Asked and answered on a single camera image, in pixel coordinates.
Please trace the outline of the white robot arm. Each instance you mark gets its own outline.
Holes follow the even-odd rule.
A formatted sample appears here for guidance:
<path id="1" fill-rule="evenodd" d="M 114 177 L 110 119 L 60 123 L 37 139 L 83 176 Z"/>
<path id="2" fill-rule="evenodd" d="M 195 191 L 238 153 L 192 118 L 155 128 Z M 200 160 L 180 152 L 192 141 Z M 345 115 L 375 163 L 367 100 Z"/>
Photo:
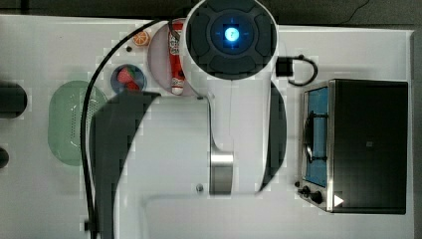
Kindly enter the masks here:
<path id="1" fill-rule="evenodd" d="M 201 0 L 180 34 L 192 96 L 124 90 L 92 119 L 91 239 L 151 239 L 147 207 L 155 200 L 262 191 L 286 150 L 278 56 L 277 23 L 258 0 Z"/>

